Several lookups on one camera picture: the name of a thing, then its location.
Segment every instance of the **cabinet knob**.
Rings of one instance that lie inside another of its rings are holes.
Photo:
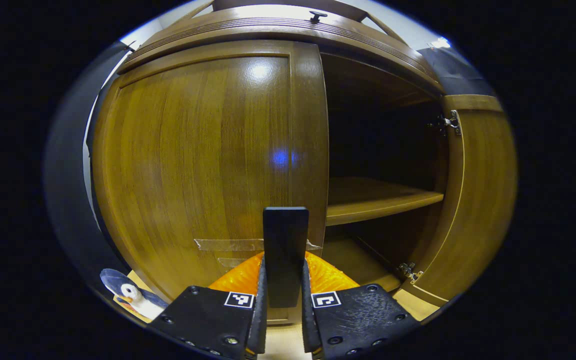
[[[326,18],[326,16],[328,16],[327,13],[322,13],[315,10],[310,10],[310,13],[313,14],[313,17],[310,19],[310,21],[313,23],[318,23],[320,21],[320,16],[322,18]]]

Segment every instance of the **open cabinet door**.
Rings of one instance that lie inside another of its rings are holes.
[[[466,291],[499,250],[515,204],[517,155],[497,98],[448,95],[448,179],[436,232],[402,291],[443,306]]]
[[[160,57],[114,82],[94,129],[103,221],[168,302],[260,253],[265,207],[308,208],[320,255],[328,136],[317,45],[231,41]]]

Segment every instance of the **white wall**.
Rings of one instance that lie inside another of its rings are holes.
[[[383,5],[374,0],[338,0],[340,2],[352,5],[359,9],[365,10],[381,20],[390,29],[396,32],[409,46],[414,50],[429,48],[429,43],[436,42],[440,35],[432,32],[432,30],[423,27],[420,23],[408,18],[406,15],[397,12],[396,10]],[[178,7],[170,9],[166,13],[161,14],[137,29],[126,34],[121,42],[128,45],[134,41],[130,46],[134,50],[139,48],[148,38],[162,29],[169,27],[172,23],[176,22],[179,18],[198,8],[201,4],[206,4],[208,0],[192,0],[182,4]],[[213,7],[209,6],[195,16],[202,16],[213,11]],[[362,23],[368,27],[374,28],[383,32],[372,20],[366,18]]]

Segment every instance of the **wooden shelf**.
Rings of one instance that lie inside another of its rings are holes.
[[[364,250],[348,235],[326,236],[322,259],[343,271],[359,285],[379,284],[387,292],[402,285],[402,282],[376,260],[374,255]]]
[[[326,226],[354,223],[438,203],[444,194],[366,177],[331,177]]]

